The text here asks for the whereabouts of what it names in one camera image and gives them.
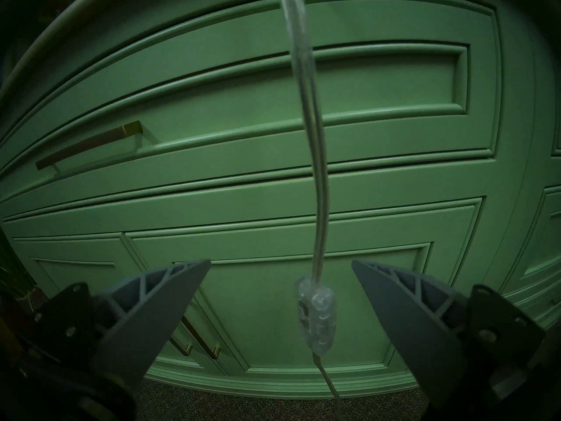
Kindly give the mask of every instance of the cable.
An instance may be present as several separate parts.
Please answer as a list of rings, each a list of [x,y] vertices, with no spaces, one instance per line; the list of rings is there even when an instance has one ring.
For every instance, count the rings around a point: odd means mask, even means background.
[[[329,182],[327,172],[327,150],[323,131],[323,120],[315,81],[315,62],[308,35],[304,0],[281,0],[288,37],[291,43],[292,70],[298,85],[302,104],[304,128],[310,145],[312,171],[316,189],[316,235],[312,256],[312,280],[318,286],[323,271],[323,258],[329,225]],[[327,386],[335,397],[336,417],[341,415],[341,397],[321,364],[321,357],[312,351],[314,364],[318,367]]]
[[[335,416],[337,417],[337,419],[339,421],[346,421],[344,416],[341,415],[341,397],[339,397],[339,393],[337,392],[337,390],[333,386],[333,382],[331,381],[331,379],[329,378],[329,376],[325,372],[325,369],[323,368],[323,366],[321,364],[321,358],[317,354],[315,354],[314,352],[312,352],[312,358],[314,360],[315,366],[318,367],[321,375],[323,376],[323,378],[325,380],[325,383],[327,383],[327,386],[329,386],[329,389],[331,390],[331,393],[335,397],[335,405],[336,405]]]

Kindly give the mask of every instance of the floor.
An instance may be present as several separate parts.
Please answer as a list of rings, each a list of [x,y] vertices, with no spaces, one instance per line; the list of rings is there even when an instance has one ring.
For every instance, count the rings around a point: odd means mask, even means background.
[[[191,391],[144,380],[136,393],[137,421],[329,421],[332,400],[273,400]],[[425,406],[418,390],[342,400],[347,421],[416,421]]]

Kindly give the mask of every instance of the clear plastic connector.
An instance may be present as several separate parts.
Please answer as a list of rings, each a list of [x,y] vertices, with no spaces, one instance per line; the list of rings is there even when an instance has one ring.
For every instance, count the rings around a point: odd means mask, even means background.
[[[310,278],[305,277],[296,281],[296,293],[300,335],[315,354],[323,356],[333,346],[335,339],[335,293],[325,285],[316,285]]]

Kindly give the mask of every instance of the screw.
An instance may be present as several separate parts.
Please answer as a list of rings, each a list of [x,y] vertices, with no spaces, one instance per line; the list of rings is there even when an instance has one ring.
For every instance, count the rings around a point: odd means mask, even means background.
[[[498,335],[489,329],[482,329],[479,331],[479,338],[486,343],[494,343],[497,340]]]
[[[523,319],[522,317],[516,317],[515,318],[515,323],[517,325],[520,325],[520,326],[527,326],[528,325],[528,322],[525,319]]]

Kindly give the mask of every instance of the cabinet handle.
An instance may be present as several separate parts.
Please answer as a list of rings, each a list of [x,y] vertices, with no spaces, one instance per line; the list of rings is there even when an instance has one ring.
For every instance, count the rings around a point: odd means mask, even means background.
[[[134,134],[142,134],[140,121],[127,123],[126,125],[122,125],[118,128],[83,139],[78,143],[74,143],[73,145],[56,151],[54,154],[41,158],[35,163],[35,165],[37,166],[37,170],[41,170],[66,158],[72,157],[73,155],[78,155],[82,152],[103,146],[113,141],[125,139]]]
[[[195,330],[193,325],[189,322],[189,320],[185,316],[181,317],[181,322],[187,328],[187,330],[191,333],[193,338],[201,345],[202,349],[204,351],[206,351],[206,354],[208,354],[211,359],[214,359],[214,360],[218,359],[218,355],[220,354],[220,347],[216,346],[214,348],[214,351],[212,351],[210,349],[210,347],[208,347],[208,345],[206,345],[205,341],[201,338],[199,333]]]
[[[183,356],[189,356],[191,354],[191,349],[193,348],[191,344],[183,348],[173,337],[169,339],[169,342],[171,342],[173,346],[177,349],[177,351],[179,351],[179,353],[181,353]]]

